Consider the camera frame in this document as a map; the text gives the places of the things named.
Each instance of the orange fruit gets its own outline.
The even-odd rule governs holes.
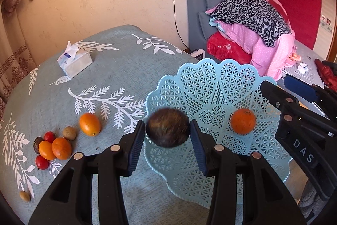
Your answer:
[[[41,141],[39,144],[40,155],[43,156],[46,160],[54,160],[55,155],[52,150],[52,144],[48,141]]]
[[[90,137],[98,135],[101,131],[101,123],[97,116],[92,113],[83,114],[80,117],[79,123],[82,131]]]
[[[255,124],[256,118],[250,109],[238,109],[233,113],[230,119],[230,125],[233,131],[239,135],[246,135],[251,132]]]
[[[61,160],[66,160],[71,156],[72,148],[64,137],[55,138],[52,144],[54,155]]]

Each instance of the curtain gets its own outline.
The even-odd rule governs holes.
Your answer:
[[[0,119],[15,86],[36,65],[16,13],[20,0],[0,0]]]

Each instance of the black power cord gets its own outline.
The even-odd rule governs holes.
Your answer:
[[[182,40],[182,38],[179,34],[179,31],[178,31],[178,26],[177,26],[177,21],[176,21],[176,4],[175,4],[174,0],[173,0],[173,11],[174,11],[174,24],[176,25],[176,30],[177,30],[178,36],[180,37],[180,40],[185,45],[185,47],[187,49],[189,49],[188,46],[183,42],[183,40]]]

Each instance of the leopard print fabric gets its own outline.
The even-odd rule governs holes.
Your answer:
[[[210,14],[227,24],[242,24],[257,33],[266,46],[291,30],[281,14],[265,0],[224,0]]]

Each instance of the blue plastic basket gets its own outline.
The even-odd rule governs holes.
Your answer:
[[[202,132],[211,134],[233,152],[249,155],[259,151],[285,181],[291,157],[274,138],[280,112],[260,92],[260,77],[252,65],[234,60],[217,64],[203,59],[182,65],[175,76],[161,78],[158,87],[146,98],[148,116],[163,107],[173,107],[196,119]],[[254,130],[241,136],[233,132],[230,117],[239,108],[252,110],[257,118]],[[191,140],[173,149],[157,146],[145,139],[145,158],[149,166],[165,178],[177,197],[209,207],[214,178],[205,178],[198,169]],[[237,203],[243,203],[242,175],[237,175]]]

